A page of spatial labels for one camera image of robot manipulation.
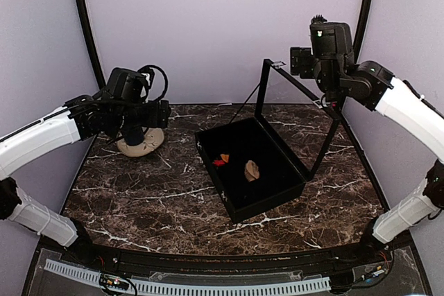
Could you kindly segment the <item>black argyle sock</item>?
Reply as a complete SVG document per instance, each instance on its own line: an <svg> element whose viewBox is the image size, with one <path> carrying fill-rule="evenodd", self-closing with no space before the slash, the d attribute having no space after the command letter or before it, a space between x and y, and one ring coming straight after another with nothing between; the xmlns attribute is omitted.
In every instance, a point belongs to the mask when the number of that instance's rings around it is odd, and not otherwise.
<svg viewBox="0 0 444 296"><path fill-rule="evenodd" d="M221 153L213 162L212 164L216 167L225 166L230 161L230 155Z"/></svg>

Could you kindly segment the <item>black glass-lid display box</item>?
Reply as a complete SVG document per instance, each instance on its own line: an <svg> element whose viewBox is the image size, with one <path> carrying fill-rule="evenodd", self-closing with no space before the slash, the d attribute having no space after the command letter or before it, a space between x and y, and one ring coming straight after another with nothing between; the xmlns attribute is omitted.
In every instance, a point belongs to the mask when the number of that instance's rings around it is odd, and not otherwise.
<svg viewBox="0 0 444 296"><path fill-rule="evenodd" d="M254 115L195 134L197 151L233 223L300 197L317 173L340 123L338 114L324 109L332 122L322 133L324 142L312 167L307 167L262 114L271 71L317 101L304 85L265 59Z"/></svg>

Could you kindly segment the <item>tan brown sock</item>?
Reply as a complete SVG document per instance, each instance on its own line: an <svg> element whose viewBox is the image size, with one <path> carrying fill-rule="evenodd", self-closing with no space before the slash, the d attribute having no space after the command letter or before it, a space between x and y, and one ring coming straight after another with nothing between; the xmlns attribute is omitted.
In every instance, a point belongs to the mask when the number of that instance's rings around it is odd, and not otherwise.
<svg viewBox="0 0 444 296"><path fill-rule="evenodd" d="M248 160L244 167L244 175L248 182L254 182L260 177L259 167L252 160Z"/></svg>

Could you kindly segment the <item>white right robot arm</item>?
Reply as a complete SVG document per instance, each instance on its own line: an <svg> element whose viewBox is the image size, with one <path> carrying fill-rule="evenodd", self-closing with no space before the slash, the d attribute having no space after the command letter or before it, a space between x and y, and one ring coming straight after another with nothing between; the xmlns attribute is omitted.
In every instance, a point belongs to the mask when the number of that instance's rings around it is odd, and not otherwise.
<svg viewBox="0 0 444 296"><path fill-rule="evenodd" d="M354 258L370 263L402 232L443 212L443 115L410 83L376 61L356 63L350 27L314 16L310 47L290 49L291 75L316 82L320 104L349 98L398 125L435 157L419 185L393 208L372 219Z"/></svg>

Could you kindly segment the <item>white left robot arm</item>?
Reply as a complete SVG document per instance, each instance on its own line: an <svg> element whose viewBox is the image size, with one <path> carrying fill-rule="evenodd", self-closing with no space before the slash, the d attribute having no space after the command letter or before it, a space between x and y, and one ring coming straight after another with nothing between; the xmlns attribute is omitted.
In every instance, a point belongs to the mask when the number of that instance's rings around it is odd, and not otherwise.
<svg viewBox="0 0 444 296"><path fill-rule="evenodd" d="M98 251L79 222L51 211L17 186L12 174L64 146L104 134L127 157L142 157L164 141L171 113L167 90L150 101L156 65L137 71L115 68L95 95L67 101L50 114L1 138L1 219L18 223L70 248L83 265L93 265Z"/></svg>

